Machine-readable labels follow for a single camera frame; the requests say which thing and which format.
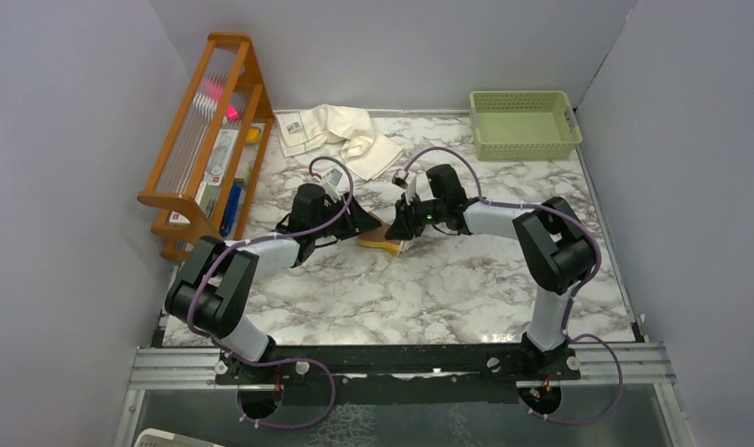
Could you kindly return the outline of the yellow brown bear towel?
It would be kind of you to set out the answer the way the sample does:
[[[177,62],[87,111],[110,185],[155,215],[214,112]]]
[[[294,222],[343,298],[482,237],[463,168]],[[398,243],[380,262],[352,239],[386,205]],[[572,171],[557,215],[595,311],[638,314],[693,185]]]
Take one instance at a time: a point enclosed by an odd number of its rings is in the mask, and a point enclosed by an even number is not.
[[[359,235],[357,244],[361,247],[382,250],[394,256],[399,256],[406,249],[406,241],[387,238],[386,233],[389,228],[389,223],[382,223],[380,227]]]

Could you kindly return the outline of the cream white towel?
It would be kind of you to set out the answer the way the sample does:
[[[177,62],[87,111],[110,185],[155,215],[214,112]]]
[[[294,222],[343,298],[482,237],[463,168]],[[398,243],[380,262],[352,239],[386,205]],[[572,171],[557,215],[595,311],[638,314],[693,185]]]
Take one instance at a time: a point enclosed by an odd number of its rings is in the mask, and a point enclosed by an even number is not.
[[[379,177],[403,154],[398,143],[374,127],[365,109],[323,104],[279,114],[276,125],[284,156],[337,156],[364,181]]]

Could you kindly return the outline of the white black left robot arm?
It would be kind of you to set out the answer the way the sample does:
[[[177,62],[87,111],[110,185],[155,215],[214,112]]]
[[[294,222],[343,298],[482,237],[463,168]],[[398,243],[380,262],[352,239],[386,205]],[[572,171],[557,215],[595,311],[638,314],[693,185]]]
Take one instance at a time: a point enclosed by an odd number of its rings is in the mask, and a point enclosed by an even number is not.
[[[232,352],[250,381],[263,382],[274,373],[270,352],[275,342],[245,314],[253,281],[302,264],[317,247],[381,225],[351,193],[335,198],[319,184],[304,183],[274,232],[238,242],[200,238],[170,286],[164,308]]]

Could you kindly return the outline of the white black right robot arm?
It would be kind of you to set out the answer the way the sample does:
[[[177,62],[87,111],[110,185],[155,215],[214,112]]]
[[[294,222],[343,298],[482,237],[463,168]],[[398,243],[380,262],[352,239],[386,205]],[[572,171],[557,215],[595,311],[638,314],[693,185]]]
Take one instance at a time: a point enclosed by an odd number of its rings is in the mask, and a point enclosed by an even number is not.
[[[429,169],[426,178],[432,196],[422,200],[413,174],[404,169],[394,174],[392,182],[403,193],[386,238],[413,240],[426,228],[435,227],[457,236],[515,239],[537,286],[531,323],[520,341],[519,366],[530,378],[545,377],[568,346],[566,325],[572,301],[598,265],[598,246],[561,197],[521,209],[467,196],[448,164]]]

